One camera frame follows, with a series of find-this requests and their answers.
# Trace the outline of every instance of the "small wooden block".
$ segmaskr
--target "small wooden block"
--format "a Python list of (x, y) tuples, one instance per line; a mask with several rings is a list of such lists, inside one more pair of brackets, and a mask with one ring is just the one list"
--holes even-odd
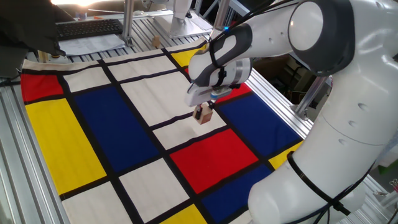
[(152, 39), (152, 46), (159, 47), (160, 46), (160, 37), (159, 35), (155, 35)]
[(199, 124), (205, 124), (210, 121), (211, 116), (213, 115), (213, 110), (209, 108), (209, 105), (207, 103), (202, 104), (201, 106), (201, 114), (199, 119), (196, 119), (196, 115), (199, 111), (200, 107), (197, 106), (195, 110), (193, 111), (193, 118), (195, 118), (196, 121), (198, 121)]

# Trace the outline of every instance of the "keyboard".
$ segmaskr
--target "keyboard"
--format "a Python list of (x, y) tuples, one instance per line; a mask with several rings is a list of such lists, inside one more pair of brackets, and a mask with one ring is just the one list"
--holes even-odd
[(61, 22), (57, 24), (58, 40), (71, 40), (99, 35), (121, 34), (123, 25), (117, 19)]

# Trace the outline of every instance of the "paper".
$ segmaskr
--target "paper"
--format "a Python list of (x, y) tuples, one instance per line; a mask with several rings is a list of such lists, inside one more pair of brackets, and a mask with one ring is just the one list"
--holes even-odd
[(213, 28), (209, 23), (207, 23), (204, 19), (201, 17), (196, 17), (194, 19), (191, 19), (191, 21), (196, 24), (199, 28), (202, 30), (208, 30)]
[(68, 56), (91, 54), (125, 47), (124, 41), (115, 34), (63, 40), (59, 44), (61, 50), (64, 50)]

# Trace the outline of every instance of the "table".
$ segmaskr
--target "table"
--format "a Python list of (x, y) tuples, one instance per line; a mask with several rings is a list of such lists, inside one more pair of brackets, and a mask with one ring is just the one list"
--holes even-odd
[[(123, 19), (123, 15), (105, 17)], [(135, 19), (132, 22), (133, 47), (72, 56), (68, 61), (87, 62), (154, 50), (151, 46), (154, 35), (160, 35), (161, 47), (187, 44), (200, 38), (170, 39), (153, 18)], [(37, 61), (32, 53), (27, 59)], [(299, 118), (290, 109), (291, 103), (260, 74), (253, 70), (246, 84), (300, 137), (307, 136), (313, 123)], [(19, 85), (0, 88), (0, 124), (0, 175), (14, 223), (69, 223), (27, 117)], [(370, 176), (364, 183), (367, 193), (364, 206), (340, 223), (385, 223), (392, 215), (374, 198), (373, 192), (382, 192), (382, 187)]]

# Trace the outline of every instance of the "white square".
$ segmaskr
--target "white square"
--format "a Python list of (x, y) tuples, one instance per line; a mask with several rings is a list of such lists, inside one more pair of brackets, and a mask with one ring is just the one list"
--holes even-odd
[(157, 54), (162, 54), (162, 53), (163, 53), (163, 51), (160, 49), (149, 50), (146, 52), (139, 52), (139, 53), (123, 55), (123, 56), (118, 56), (118, 57), (104, 58), (104, 62), (106, 62), (106, 63), (120, 62), (123, 60), (134, 59), (134, 58), (139, 58), (139, 57), (146, 57), (146, 56), (157, 55)]
[(111, 83), (101, 67), (89, 68), (72, 75), (64, 75), (63, 77), (68, 82), (71, 92)]
[(245, 211), (242, 215), (240, 215), (238, 218), (235, 218), (229, 224), (248, 224), (251, 220), (252, 218), (249, 211)]
[(177, 69), (166, 57), (154, 57), (108, 67), (117, 81)]
[(144, 223), (189, 199), (163, 159), (120, 177)]
[(180, 72), (122, 84), (123, 90), (149, 126), (193, 111), (184, 102), (189, 87)]
[(110, 182), (68, 198), (62, 205), (72, 224), (132, 223)]
[(165, 149), (171, 149), (189, 139), (202, 136), (210, 131), (225, 126), (225, 122), (216, 111), (213, 111), (211, 120), (200, 125), (192, 117), (176, 121), (170, 125), (154, 130), (157, 139)]

